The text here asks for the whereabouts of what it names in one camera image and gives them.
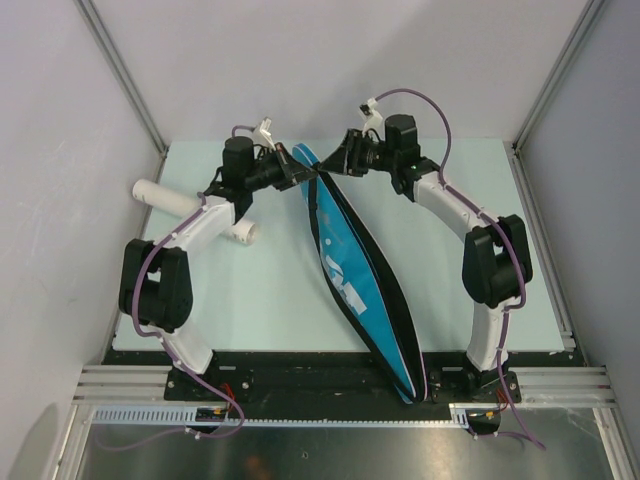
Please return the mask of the white cardboard shuttlecock tube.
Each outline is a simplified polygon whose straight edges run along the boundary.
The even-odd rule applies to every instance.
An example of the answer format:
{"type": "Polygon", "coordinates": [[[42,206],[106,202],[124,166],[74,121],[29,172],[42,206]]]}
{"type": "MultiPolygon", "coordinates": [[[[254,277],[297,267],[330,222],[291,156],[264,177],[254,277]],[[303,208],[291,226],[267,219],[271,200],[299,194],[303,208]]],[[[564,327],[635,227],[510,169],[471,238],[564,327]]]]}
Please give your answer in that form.
{"type": "MultiPolygon", "coordinates": [[[[199,204],[197,197],[184,195],[146,179],[138,180],[132,188],[132,196],[154,209],[175,217],[185,217],[199,204]]],[[[223,232],[223,235],[245,245],[254,243],[258,233],[257,225],[246,219],[239,220],[223,232]]]]}

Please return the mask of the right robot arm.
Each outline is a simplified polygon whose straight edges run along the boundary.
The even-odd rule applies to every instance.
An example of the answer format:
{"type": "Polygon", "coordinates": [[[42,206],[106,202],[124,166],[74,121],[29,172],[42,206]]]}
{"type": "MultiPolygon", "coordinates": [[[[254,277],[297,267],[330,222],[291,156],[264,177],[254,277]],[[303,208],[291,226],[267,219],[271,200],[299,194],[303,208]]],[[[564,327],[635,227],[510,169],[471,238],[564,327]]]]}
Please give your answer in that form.
{"type": "Polygon", "coordinates": [[[474,368],[461,376],[461,388],[473,401],[486,400],[498,385],[492,370],[507,359],[502,315],[524,298],[524,286],[532,278],[524,221],[516,215],[493,218],[446,182],[442,168],[422,155],[411,115],[388,117],[382,139],[349,129],[319,169],[351,177],[386,172],[398,195],[430,211],[461,240],[462,281],[474,301],[466,349],[474,368]]]}

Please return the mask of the blue sport racket bag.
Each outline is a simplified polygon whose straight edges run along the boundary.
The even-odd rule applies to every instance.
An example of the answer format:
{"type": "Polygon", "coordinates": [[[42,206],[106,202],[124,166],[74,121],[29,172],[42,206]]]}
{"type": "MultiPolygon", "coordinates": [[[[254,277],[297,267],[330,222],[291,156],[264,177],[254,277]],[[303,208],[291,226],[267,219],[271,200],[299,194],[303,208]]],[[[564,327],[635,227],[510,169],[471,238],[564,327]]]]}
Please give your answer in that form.
{"type": "Polygon", "coordinates": [[[387,258],[326,172],[301,186],[332,298],[407,404],[428,397],[427,371],[407,300],[387,258]]]}

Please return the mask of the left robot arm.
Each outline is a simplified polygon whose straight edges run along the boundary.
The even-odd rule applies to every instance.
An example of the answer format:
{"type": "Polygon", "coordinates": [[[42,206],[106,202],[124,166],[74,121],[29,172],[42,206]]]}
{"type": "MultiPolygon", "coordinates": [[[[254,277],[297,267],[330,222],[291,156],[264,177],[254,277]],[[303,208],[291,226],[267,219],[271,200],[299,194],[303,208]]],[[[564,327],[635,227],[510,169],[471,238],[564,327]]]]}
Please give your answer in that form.
{"type": "Polygon", "coordinates": [[[124,250],[119,310],[132,318],[139,336],[158,340],[174,365],[188,373],[187,389],[202,400],[219,392],[221,376],[209,368],[213,351],[190,320],[191,261],[243,219],[254,192],[269,187],[284,191],[318,175],[280,142],[259,150],[256,146],[246,136],[227,139],[222,165],[181,223],[158,240],[133,239],[124,250]]]}

